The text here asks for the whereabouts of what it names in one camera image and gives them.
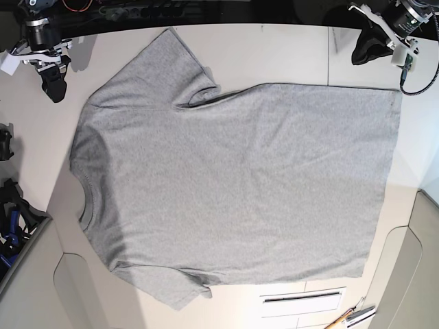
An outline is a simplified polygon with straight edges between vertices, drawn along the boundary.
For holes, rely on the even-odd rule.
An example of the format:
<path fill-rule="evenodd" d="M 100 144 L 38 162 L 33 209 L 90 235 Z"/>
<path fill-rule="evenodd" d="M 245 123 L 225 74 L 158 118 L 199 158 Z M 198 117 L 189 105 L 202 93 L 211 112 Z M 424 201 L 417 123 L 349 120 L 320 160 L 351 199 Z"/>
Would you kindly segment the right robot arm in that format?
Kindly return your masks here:
<path fill-rule="evenodd" d="M 54 103 L 61 102 L 67 91 L 65 76 L 71 63 L 63 54 L 72 47 L 72 40 L 63 39 L 60 25 L 49 11 L 55 1 L 26 1 L 29 15 L 24 18 L 24 37 L 6 51 L 1 71 L 14 75 L 21 63 L 32 65 L 39 74 L 41 88 Z"/>

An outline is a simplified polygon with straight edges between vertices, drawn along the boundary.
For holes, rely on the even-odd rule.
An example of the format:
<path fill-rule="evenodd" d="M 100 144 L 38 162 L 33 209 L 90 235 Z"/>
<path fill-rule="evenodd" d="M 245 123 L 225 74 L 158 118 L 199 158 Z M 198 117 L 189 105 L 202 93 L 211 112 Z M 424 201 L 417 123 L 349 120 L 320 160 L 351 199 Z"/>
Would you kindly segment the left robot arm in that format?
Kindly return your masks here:
<path fill-rule="evenodd" d="M 354 65 L 390 56 L 392 65 L 412 69 L 419 50 L 418 41 L 411 35 L 436 17 L 438 2 L 390 1 L 382 12 L 352 2 L 348 10 L 366 20 L 351 56 Z"/>

